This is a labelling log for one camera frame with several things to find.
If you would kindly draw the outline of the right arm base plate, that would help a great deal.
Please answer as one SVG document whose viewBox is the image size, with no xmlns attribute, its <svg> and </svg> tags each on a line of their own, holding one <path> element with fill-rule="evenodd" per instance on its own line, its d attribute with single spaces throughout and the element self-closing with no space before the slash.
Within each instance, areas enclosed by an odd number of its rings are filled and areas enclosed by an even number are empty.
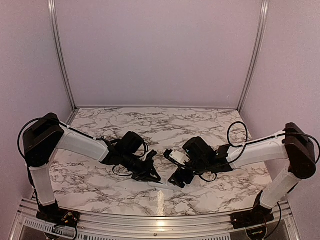
<svg viewBox="0 0 320 240">
<path fill-rule="evenodd" d="M 230 215 L 231 224 L 233 225 L 234 229 L 241 229 L 252 227 L 256 225 L 263 225 L 267 222 L 273 221 L 274 215 L 271 210 L 246 210 L 235 212 Z"/>
</svg>

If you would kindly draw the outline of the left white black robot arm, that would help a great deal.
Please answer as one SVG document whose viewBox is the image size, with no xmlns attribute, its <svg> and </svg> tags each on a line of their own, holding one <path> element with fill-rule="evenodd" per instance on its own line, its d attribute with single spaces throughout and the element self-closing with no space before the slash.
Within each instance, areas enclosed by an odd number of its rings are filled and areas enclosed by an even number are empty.
<svg viewBox="0 0 320 240">
<path fill-rule="evenodd" d="M 149 150 L 141 136 L 128 131 L 121 139 L 96 138 L 61 122 L 52 112 L 26 123 L 17 137 L 17 147 L 25 160 L 30 182 L 35 190 L 39 211 L 53 223 L 63 219 L 55 198 L 49 168 L 56 150 L 88 157 L 103 165 L 122 166 L 135 181 L 161 181 L 154 167 L 154 150 Z"/>
</svg>

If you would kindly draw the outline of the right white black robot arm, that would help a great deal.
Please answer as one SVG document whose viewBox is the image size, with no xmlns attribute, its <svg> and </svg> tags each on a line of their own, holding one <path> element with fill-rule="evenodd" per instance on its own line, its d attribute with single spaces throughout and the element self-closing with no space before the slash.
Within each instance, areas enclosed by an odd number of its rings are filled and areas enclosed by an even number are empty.
<svg viewBox="0 0 320 240">
<path fill-rule="evenodd" d="M 184 152 L 167 149 L 164 157 L 178 167 L 168 181 L 180 188 L 189 185 L 194 176 L 205 173 L 217 175 L 260 162 L 287 160 L 284 169 L 256 197 L 254 208 L 247 214 L 252 224 L 258 224 L 301 180 L 316 173 L 320 153 L 315 147 L 319 146 L 316 138 L 290 122 L 273 135 L 238 145 L 229 142 L 217 150 L 201 137 L 193 137 L 183 145 Z"/>
</svg>

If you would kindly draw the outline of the white remote control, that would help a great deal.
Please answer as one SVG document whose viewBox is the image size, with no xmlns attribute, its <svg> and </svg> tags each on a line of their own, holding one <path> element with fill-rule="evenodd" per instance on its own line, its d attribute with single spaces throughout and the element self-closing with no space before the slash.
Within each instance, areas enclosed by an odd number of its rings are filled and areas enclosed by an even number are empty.
<svg viewBox="0 0 320 240">
<path fill-rule="evenodd" d="M 168 184 L 162 184 L 161 182 L 148 182 L 147 183 L 150 187 L 154 187 L 157 189 L 163 189 L 163 190 L 171 190 L 171 191 L 177 191 L 179 188 L 175 185 L 168 185 Z"/>
</svg>

